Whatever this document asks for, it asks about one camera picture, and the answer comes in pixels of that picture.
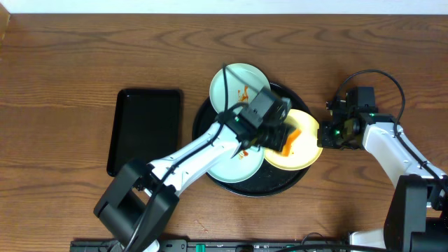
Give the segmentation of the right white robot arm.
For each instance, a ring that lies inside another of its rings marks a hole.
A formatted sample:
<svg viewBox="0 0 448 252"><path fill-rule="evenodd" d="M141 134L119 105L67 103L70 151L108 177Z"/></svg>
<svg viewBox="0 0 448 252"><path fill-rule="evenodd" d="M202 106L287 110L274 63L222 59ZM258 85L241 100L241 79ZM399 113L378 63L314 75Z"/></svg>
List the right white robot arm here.
<svg viewBox="0 0 448 252"><path fill-rule="evenodd" d="M336 115L320 122L317 136L322 148L367 151L395 188L384 226L350 234L350 245L390 251L447 250L447 174L427 161L392 115Z"/></svg>

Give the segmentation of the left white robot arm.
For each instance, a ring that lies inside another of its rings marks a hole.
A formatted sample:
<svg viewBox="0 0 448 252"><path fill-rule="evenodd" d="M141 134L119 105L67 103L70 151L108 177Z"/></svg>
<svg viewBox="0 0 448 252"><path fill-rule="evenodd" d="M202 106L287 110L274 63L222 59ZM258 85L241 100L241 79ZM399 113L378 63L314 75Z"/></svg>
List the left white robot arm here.
<svg viewBox="0 0 448 252"><path fill-rule="evenodd" d="M126 163L94 207L94 214L125 251L155 251L188 186L251 146L282 150L293 130L283 119L264 122L231 111L219 113L202 136L181 150L149 163Z"/></svg>

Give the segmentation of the orange sponge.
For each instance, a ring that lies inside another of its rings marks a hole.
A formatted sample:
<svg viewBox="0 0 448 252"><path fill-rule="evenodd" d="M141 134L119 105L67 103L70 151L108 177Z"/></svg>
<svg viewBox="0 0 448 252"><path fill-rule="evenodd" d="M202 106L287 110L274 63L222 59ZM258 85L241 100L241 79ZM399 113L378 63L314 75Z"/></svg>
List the orange sponge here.
<svg viewBox="0 0 448 252"><path fill-rule="evenodd" d="M283 146L283 149L281 151L281 155L284 157L288 157L291 153L292 146L294 144L294 141L301 135L302 130L301 129L294 129L287 137L286 143Z"/></svg>

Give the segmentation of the yellow plate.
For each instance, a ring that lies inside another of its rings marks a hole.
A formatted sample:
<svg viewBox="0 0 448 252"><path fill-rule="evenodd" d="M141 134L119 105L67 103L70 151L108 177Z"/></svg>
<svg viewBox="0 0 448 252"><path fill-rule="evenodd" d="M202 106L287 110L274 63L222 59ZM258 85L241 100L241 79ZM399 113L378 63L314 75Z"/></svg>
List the yellow plate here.
<svg viewBox="0 0 448 252"><path fill-rule="evenodd" d="M297 109L289 111L285 123L302 130L301 135L294 141L288 157L282 156L281 152L266 149L265 160L272 166L286 171L307 168L319 158L323 150L317 146L319 123L310 114Z"/></svg>

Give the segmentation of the light green plate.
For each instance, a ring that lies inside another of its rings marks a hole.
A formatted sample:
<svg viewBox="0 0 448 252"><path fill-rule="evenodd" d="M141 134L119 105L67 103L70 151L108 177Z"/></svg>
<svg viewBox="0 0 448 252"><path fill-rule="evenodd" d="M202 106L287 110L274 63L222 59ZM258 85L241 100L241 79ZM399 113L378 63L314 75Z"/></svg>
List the light green plate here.
<svg viewBox="0 0 448 252"><path fill-rule="evenodd" d="M264 161L264 149L250 147L240 151L233 158L219 162L209 171L213 179L224 183L238 183L249 179L254 175Z"/></svg>
<svg viewBox="0 0 448 252"><path fill-rule="evenodd" d="M270 83L264 73L258 68L245 63L234 63L226 67L227 107L238 102L250 103L263 88L270 89ZM213 77L209 97L215 112L225 109L225 87L223 70Z"/></svg>

